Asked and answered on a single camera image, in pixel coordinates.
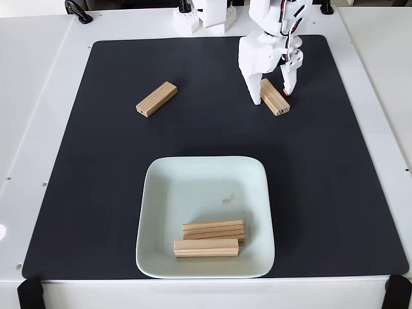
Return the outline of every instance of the white table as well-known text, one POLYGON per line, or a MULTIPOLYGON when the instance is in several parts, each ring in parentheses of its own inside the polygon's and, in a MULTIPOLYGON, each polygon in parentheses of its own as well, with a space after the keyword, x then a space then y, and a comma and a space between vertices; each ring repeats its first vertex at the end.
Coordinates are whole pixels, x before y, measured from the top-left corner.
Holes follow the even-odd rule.
MULTIPOLYGON (((24 260, 45 192, 42 184, 50 177, 89 47, 99 40, 178 36, 171 28, 170 9, 91 15, 95 20, 89 25, 67 15, 0 19, 0 68, 7 72, 6 76, 0 74, 0 134, 14 127, 9 147, 0 151, 0 161, 5 162, 0 176, 11 178, 0 192, 0 224, 7 227, 6 237, 0 241, 0 299, 5 308, 18 308, 15 289, 23 278, 16 265, 24 260), (4 105, 10 100, 16 105, 4 105)), ((400 88, 403 83, 410 84, 412 63, 406 56, 396 61, 396 55, 410 50, 411 16, 412 10, 407 8, 343 8, 331 16, 315 9, 306 29, 299 29, 323 34, 328 40, 409 261, 412 179, 405 171, 407 165, 396 139, 412 162, 412 140, 408 138, 412 126, 406 122, 412 108, 406 104, 408 88, 400 88), (397 44, 395 52, 388 47, 392 43, 397 44)), ((236 24, 226 35, 246 35, 256 27, 240 8, 236 24)), ((206 35, 210 35, 208 30, 195 33, 206 35)), ((52 282, 44 284, 44 298, 47 308, 157 308, 184 303, 197 308, 380 308, 386 278, 52 282)))

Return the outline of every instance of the square plate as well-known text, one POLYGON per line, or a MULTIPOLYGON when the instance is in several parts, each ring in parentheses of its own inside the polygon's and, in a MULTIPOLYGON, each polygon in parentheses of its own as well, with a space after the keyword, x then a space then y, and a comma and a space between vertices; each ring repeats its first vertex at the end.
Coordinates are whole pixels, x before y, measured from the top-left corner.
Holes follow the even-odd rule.
POLYGON ((248 278, 265 275, 275 258, 265 168, 245 156, 174 157, 146 174, 136 263, 156 278, 248 278), (183 224, 243 220, 237 257, 175 257, 183 224))

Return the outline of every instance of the black clamp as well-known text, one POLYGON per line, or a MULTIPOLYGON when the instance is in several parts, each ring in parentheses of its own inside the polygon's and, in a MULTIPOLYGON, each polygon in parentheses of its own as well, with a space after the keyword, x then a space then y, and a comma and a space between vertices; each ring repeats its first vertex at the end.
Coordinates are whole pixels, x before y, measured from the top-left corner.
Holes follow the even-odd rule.
POLYGON ((27 279, 17 288, 21 309, 45 309, 43 287, 38 279, 27 279))
POLYGON ((192 7, 187 0, 179 0, 179 12, 180 13, 190 13, 192 11, 192 7))
POLYGON ((412 284, 402 276, 390 276, 385 284, 385 298, 382 309, 408 309, 412 284))
POLYGON ((86 14, 74 0, 65 0, 64 6, 66 7, 67 14, 75 14, 82 24, 88 24, 93 21, 92 16, 86 14))
POLYGON ((314 0, 314 5, 321 5, 321 12, 323 15, 333 14, 333 8, 330 5, 330 0, 314 0))

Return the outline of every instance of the wooden block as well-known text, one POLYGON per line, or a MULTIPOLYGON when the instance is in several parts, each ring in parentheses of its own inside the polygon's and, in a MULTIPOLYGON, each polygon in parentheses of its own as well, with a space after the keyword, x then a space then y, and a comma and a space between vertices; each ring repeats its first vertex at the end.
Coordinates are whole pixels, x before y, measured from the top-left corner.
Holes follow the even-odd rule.
POLYGON ((237 256, 239 243, 237 239, 175 240, 173 249, 176 257, 237 256))
POLYGON ((287 113, 290 105, 267 79, 261 81, 260 97, 275 116, 287 113))
POLYGON ((160 106, 177 94, 178 88, 170 82, 164 82, 143 101, 136 105, 136 109, 145 117, 150 117, 160 106))
POLYGON ((245 237, 245 231, 241 230, 223 230, 220 232, 210 232, 210 233, 199 233, 199 234, 190 234, 190 235, 183 235, 183 239, 207 239, 207 238, 215 238, 215 237, 222 237, 222 236, 242 236, 241 238, 245 237))
POLYGON ((243 221, 217 221, 183 224, 183 239, 236 238, 245 240, 243 221))
POLYGON ((209 227, 228 227, 231 225, 240 225, 240 224, 243 225, 242 220, 186 223, 186 224, 183 224, 183 230, 205 229, 209 227))
POLYGON ((200 233, 210 233, 210 232, 220 232, 223 230, 241 230, 243 229, 243 224, 239 225, 228 225, 225 227, 205 227, 202 229, 191 229, 183 230, 183 235, 200 234, 200 233))
POLYGON ((237 239, 240 243, 245 241, 245 235, 228 235, 228 236, 219 236, 219 237, 212 237, 206 239, 237 239))

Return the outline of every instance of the black mat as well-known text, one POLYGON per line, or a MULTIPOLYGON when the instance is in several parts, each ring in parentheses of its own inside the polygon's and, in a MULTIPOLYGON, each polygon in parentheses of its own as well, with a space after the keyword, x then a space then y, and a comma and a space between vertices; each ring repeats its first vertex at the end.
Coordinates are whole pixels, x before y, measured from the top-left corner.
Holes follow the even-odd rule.
MULTIPOLYGON (((147 278, 135 261, 147 168, 165 156, 210 155, 251 156, 265 166, 276 244, 266 277, 408 271, 324 37, 303 37, 291 110, 279 117, 253 105, 238 69, 238 41, 94 44, 24 277, 147 278), (135 105, 166 80, 178 94, 150 118, 138 114, 135 105)), ((268 78, 282 89, 278 69, 268 78)))

